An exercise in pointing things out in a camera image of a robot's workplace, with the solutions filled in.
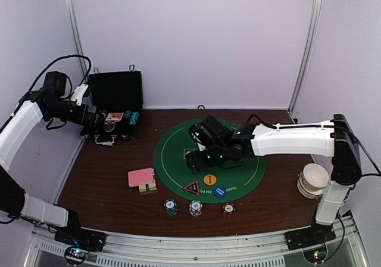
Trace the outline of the triangular black red dealer button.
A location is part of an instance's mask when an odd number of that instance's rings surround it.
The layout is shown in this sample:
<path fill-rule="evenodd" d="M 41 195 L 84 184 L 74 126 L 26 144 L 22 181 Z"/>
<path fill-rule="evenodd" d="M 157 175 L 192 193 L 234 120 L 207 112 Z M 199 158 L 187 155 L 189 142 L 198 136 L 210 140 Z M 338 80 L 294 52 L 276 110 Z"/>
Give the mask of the triangular black red dealer button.
<path fill-rule="evenodd" d="M 199 182 L 194 181 L 183 188 L 184 191 L 195 195 L 200 195 Z"/>

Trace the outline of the orange big blind button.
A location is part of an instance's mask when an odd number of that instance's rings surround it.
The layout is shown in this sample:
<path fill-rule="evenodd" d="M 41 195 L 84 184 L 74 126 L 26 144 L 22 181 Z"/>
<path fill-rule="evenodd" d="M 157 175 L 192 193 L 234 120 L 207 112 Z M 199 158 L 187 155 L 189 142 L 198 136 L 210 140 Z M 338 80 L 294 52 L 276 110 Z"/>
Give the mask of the orange big blind button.
<path fill-rule="evenodd" d="M 213 186 L 217 183 L 217 178 L 213 174 L 207 174 L 203 178 L 203 182 L 205 185 Z"/>

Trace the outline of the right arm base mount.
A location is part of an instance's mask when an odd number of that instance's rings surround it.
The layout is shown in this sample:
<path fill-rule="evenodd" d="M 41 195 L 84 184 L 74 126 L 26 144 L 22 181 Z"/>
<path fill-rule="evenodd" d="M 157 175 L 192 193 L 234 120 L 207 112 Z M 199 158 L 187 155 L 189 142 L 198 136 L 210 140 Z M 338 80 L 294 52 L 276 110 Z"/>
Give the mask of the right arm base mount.
<path fill-rule="evenodd" d="M 321 264 L 328 258 L 327 243 L 336 238 L 334 231 L 325 234 L 322 231 L 313 232 L 310 228 L 297 229 L 285 233 L 288 250 L 302 250 L 308 263 Z"/>

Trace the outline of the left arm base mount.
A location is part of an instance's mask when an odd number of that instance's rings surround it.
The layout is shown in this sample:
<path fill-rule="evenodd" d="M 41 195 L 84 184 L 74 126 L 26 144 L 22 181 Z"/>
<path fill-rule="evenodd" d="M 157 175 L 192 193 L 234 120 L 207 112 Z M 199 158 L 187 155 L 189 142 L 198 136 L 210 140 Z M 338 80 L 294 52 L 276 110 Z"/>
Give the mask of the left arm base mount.
<path fill-rule="evenodd" d="M 83 234 L 73 236 L 60 229 L 54 232 L 54 240 L 64 243 L 63 258 L 71 266 L 83 264 L 91 253 L 101 252 L 104 249 L 107 235 L 103 232 L 83 230 Z"/>

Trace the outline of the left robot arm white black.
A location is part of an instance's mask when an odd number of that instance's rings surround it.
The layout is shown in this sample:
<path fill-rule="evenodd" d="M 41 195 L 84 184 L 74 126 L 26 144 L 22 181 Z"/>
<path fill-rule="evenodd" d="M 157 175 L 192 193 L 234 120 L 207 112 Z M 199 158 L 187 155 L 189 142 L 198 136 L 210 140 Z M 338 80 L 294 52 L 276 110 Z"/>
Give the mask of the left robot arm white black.
<path fill-rule="evenodd" d="M 9 174 L 9 169 L 17 151 L 29 133 L 41 121 L 47 123 L 51 131 L 54 119 L 63 125 L 68 122 L 92 128 L 104 122 L 107 113 L 83 102 L 90 94 L 90 88 L 84 81 L 76 88 L 70 78 L 58 71 L 49 71 L 45 67 L 39 74 L 44 78 L 40 89 L 30 87 L 22 96 L 15 110 L 1 126 L 1 211 L 8 214 L 9 221 L 25 221 L 55 228 L 72 245 L 79 246 L 85 239 L 85 230 L 81 227 L 76 212 L 49 204 L 46 201 L 28 195 Z"/>

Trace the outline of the brown orange chip stack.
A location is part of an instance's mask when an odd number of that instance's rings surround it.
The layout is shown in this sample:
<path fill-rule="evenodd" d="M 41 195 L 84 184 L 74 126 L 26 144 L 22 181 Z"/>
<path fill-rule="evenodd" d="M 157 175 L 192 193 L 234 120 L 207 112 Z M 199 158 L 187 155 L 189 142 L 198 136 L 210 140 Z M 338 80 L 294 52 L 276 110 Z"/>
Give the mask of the brown orange chip stack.
<path fill-rule="evenodd" d="M 235 214 L 235 206 L 232 203 L 227 203 L 223 206 L 223 216 L 231 218 Z"/>

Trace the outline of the blue tan chip stack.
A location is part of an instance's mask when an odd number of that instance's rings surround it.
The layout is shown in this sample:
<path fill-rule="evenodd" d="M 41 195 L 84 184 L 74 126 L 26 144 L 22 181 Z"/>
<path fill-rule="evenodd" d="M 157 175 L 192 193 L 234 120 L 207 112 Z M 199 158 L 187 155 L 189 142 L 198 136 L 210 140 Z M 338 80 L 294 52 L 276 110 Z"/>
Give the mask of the blue tan chip stack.
<path fill-rule="evenodd" d="M 194 217 L 198 217 L 202 214 L 202 208 L 203 204 L 199 200 L 193 200 L 189 203 L 189 213 Z"/>

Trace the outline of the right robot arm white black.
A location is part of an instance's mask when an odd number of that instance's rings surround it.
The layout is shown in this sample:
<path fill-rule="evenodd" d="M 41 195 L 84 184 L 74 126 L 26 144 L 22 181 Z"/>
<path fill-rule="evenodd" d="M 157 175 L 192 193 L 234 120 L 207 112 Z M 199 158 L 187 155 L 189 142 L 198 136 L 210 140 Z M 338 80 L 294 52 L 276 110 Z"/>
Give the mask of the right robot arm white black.
<path fill-rule="evenodd" d="M 332 158 L 333 169 L 320 200 L 314 220 L 305 231 L 309 243 L 319 243 L 338 216 L 350 189 L 363 177 L 361 141 L 354 135 L 346 117 L 335 114 L 332 120 L 309 124 L 269 124 L 258 119 L 241 123 L 236 129 L 223 125 L 212 115 L 188 130 L 198 149 L 186 153 L 192 173 L 197 174 L 227 161 L 264 157 L 273 154 L 310 154 Z"/>

